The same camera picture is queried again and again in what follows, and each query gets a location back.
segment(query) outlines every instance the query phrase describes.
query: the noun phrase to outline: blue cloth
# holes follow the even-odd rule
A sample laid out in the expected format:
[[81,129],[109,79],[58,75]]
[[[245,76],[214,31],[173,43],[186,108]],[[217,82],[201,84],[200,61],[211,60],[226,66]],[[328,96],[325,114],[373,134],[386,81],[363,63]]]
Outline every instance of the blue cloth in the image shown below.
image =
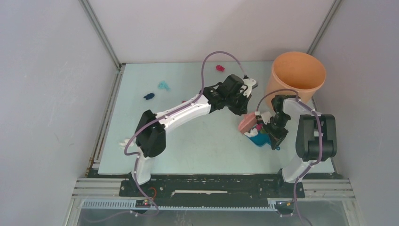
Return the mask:
[[165,81],[161,81],[160,84],[158,85],[159,89],[166,89],[166,91],[170,91],[170,88],[168,84]]
[[155,96],[154,93],[149,93],[149,94],[144,96],[144,99],[149,100],[149,99],[152,99],[154,96]]

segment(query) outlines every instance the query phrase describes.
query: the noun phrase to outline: orange bucket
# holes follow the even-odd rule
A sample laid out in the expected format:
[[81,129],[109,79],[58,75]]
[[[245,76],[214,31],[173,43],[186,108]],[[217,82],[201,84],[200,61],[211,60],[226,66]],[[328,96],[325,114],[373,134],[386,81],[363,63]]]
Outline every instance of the orange bucket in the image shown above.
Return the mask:
[[[294,89],[306,103],[325,80],[326,69],[318,59],[302,52],[287,52],[274,60],[266,94],[278,89]],[[294,95],[295,93],[290,91],[273,93],[265,99],[270,109],[272,109],[271,100],[277,94]]]

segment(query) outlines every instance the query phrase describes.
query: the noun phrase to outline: orange wire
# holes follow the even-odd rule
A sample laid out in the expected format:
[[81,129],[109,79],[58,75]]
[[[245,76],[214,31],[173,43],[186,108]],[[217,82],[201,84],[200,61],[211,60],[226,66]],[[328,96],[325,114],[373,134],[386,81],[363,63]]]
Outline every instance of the orange wire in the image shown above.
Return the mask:
[[155,194],[154,194],[154,196],[152,197],[152,199],[154,200],[155,197],[157,196],[157,190],[155,189],[155,187],[149,187],[148,189],[154,190]]

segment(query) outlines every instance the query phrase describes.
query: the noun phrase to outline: table surface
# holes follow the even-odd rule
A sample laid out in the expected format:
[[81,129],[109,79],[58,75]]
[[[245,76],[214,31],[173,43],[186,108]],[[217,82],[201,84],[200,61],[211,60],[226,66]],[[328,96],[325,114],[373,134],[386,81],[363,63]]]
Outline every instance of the table surface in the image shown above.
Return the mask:
[[[216,65],[225,67],[218,72]],[[253,112],[264,96],[271,74],[272,62],[243,62],[250,78],[259,82],[253,90],[248,112]],[[183,100],[196,95],[201,86],[201,63],[127,64],[123,73],[116,104],[112,113],[106,142],[101,157],[99,174],[127,174],[134,166],[136,156],[125,156],[120,142],[130,138],[142,113],[151,109],[154,113],[170,109]],[[235,62],[210,62],[205,66],[205,86],[214,85],[230,75],[242,77]],[[158,89],[165,81],[170,91]],[[148,93],[155,97],[145,100]],[[268,111],[265,103],[260,111]],[[167,147],[156,157],[153,174],[254,174],[276,173],[285,167],[295,153],[297,123],[289,121],[289,133],[279,151],[269,145],[255,146],[238,131],[241,116],[227,108],[201,116],[167,134]],[[137,150],[130,147],[129,152]],[[321,162],[311,173],[334,172],[331,160]]]

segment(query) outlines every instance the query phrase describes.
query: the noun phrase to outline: white wall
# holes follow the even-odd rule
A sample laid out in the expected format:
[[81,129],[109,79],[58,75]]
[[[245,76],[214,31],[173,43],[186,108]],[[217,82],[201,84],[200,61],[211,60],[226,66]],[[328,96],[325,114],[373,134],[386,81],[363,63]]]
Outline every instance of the white wall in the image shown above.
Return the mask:
[[316,49],[327,80],[316,94],[335,115],[338,169],[367,225],[398,225],[399,1],[343,1]]
[[[306,52],[333,0],[91,0],[123,63],[241,61]],[[231,61],[223,55],[210,60]]]
[[0,225],[61,225],[116,69],[77,0],[0,3]]

